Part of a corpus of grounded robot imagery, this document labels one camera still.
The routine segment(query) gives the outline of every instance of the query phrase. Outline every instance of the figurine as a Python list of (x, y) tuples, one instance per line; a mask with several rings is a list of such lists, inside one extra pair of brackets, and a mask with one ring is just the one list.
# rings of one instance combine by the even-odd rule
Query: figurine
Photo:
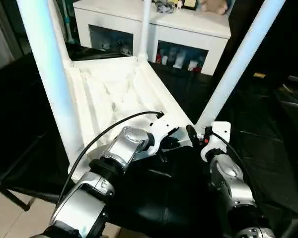
[(182, 6), (183, 6), (183, 1), (179, 0), (178, 3), (177, 3), (177, 9), (181, 9)]
[(157, 7), (157, 12), (160, 13), (173, 13), (174, 11), (174, 3), (167, 2), (167, 0), (157, 0), (155, 6)]
[(120, 53), (122, 53), (123, 55), (126, 55), (126, 56), (133, 56), (133, 51), (132, 51), (131, 47), (127, 44), (124, 44), (120, 48)]

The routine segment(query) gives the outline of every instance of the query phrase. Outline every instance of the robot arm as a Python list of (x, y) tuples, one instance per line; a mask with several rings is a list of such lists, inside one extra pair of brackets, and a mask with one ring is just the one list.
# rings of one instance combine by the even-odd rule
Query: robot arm
[(150, 132), (126, 126), (106, 147), (99, 160), (92, 160), (90, 171), (85, 173), (54, 211), (50, 226), (42, 234), (59, 238), (100, 237), (107, 220), (106, 205), (115, 195), (115, 186), (133, 160), (154, 155), (161, 140), (176, 129), (169, 115), (159, 118)]
[(212, 131), (229, 141), (230, 124), (214, 122), (206, 132), (207, 145), (201, 157), (209, 163), (211, 183), (220, 192), (226, 215), (235, 238), (274, 238), (267, 220), (256, 205), (250, 187), (243, 179), (242, 169), (226, 153), (226, 144)]

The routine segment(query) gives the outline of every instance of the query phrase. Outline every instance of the black wire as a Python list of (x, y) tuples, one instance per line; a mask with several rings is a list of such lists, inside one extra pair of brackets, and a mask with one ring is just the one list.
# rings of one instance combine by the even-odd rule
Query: black wire
[[(227, 145), (228, 148), (234, 153), (235, 157), (238, 159), (240, 165), (242, 166), (242, 170), (245, 171), (246, 175), (248, 176), (248, 180), (250, 181), (250, 173), (248, 172), (248, 169), (247, 169), (246, 165), (244, 164), (244, 162), (242, 161), (242, 159), (240, 158), (240, 156), (238, 155), (238, 153), (236, 152), (236, 150), (234, 150), (234, 148), (223, 137), (221, 137), (220, 135), (216, 134), (213, 131), (212, 131), (212, 134), (215, 135), (221, 141), (223, 141), (225, 143), (225, 145)], [(257, 191), (255, 189), (255, 186), (253, 184), (251, 184), (251, 185), (252, 185), (252, 188), (253, 188), (254, 197), (255, 198), (258, 198), (257, 197)]]
[(244, 167), (244, 163), (243, 163), (242, 159), (240, 158), (240, 156), (238, 155), (238, 153), (236, 152), (236, 150), (234, 150), (234, 148), (223, 137), (221, 137), (220, 135), (216, 134), (213, 131), (212, 131), (212, 134), (215, 135), (218, 139), (220, 139), (221, 141), (223, 141), (225, 143), (225, 145), (228, 146), (228, 148), (234, 153), (234, 155), (237, 157), (238, 161)]
[(131, 118), (135, 118), (135, 117), (138, 117), (138, 116), (141, 116), (141, 115), (144, 115), (144, 114), (157, 114), (158, 116), (162, 116), (163, 115), (163, 113), (160, 113), (160, 112), (153, 112), (153, 111), (148, 111), (148, 112), (142, 112), (142, 113), (136, 113), (136, 114), (134, 114), (134, 115), (131, 115), (131, 116), (129, 116), (129, 117), (126, 117), (126, 118), (124, 118), (124, 119), (122, 119), (122, 120), (120, 120), (120, 121), (118, 121), (118, 122), (116, 122), (116, 123), (114, 123), (114, 124), (112, 124), (110, 127), (108, 127), (107, 129), (105, 129), (104, 131), (102, 131), (98, 136), (96, 136), (83, 150), (82, 150), (82, 152), (79, 154), (79, 156), (78, 156), (78, 158), (75, 160), (75, 163), (73, 164), (73, 167), (72, 167), (72, 169), (71, 169), (71, 171), (69, 172), (69, 176), (67, 177), (67, 179), (66, 179), (66, 182), (65, 182), (65, 184), (64, 184), (64, 186), (63, 186), (63, 189), (62, 189), (62, 191), (61, 191), (61, 194), (60, 194), (60, 196), (59, 196), (59, 199), (58, 199), (58, 202), (57, 202), (57, 204), (56, 204), (56, 206), (58, 206), (59, 204), (60, 204), (60, 202), (61, 202), (61, 200), (62, 200), (62, 197), (63, 197), (63, 195), (64, 195), (64, 192), (65, 192), (65, 189), (66, 189), (66, 187), (67, 187), (67, 185), (68, 185), (68, 183), (69, 183), (69, 181), (70, 181), (70, 179), (71, 179), (71, 177), (72, 177), (72, 175), (73, 175), (73, 173), (74, 173), (74, 171), (75, 171), (75, 169), (76, 169), (76, 167), (78, 166), (78, 164), (79, 164), (79, 162), (80, 162), (80, 160), (83, 158), (83, 155), (86, 153), (86, 151), (99, 139), (99, 138), (101, 138), (104, 134), (106, 134), (108, 131), (110, 131), (112, 128), (114, 128), (114, 127), (116, 127), (116, 126), (118, 126), (119, 124), (121, 124), (121, 123), (123, 123), (123, 122), (125, 122), (125, 121), (127, 121), (127, 120), (130, 120)]

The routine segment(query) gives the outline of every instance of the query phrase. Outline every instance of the white pole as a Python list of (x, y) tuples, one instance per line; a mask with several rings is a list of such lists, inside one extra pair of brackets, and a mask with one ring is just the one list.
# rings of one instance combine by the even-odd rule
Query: white pole
[(71, 164), (84, 144), (47, 0), (17, 0), (45, 92)]
[(147, 59), (148, 33), (150, 24), (151, 0), (144, 0), (143, 21), (140, 35), (139, 57)]
[(66, 49), (64, 37), (61, 31), (61, 25), (60, 25), (60, 20), (58, 18), (58, 14), (56, 12), (56, 8), (58, 7), (57, 4), (54, 0), (48, 0), (48, 6), (50, 10), (50, 15), (54, 27), (54, 32), (56, 36), (56, 40), (60, 49), (62, 61), (64, 66), (70, 66), (72, 64), (72, 61), (69, 57), (68, 50)]
[(253, 58), (285, 0), (265, 0), (222, 79), (202, 112), (195, 128), (201, 131), (217, 118), (222, 107)]

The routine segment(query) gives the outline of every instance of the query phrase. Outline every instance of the tiled floor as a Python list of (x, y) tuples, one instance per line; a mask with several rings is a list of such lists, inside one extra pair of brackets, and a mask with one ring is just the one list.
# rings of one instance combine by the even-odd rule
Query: tiled floor
[[(28, 203), (32, 198), (16, 193), (22, 201)], [(50, 220), (55, 205), (40, 199), (34, 199), (29, 211), (21, 208), (0, 194), (0, 238), (29, 238), (42, 233)], [(104, 235), (115, 238), (120, 227), (106, 224)]]

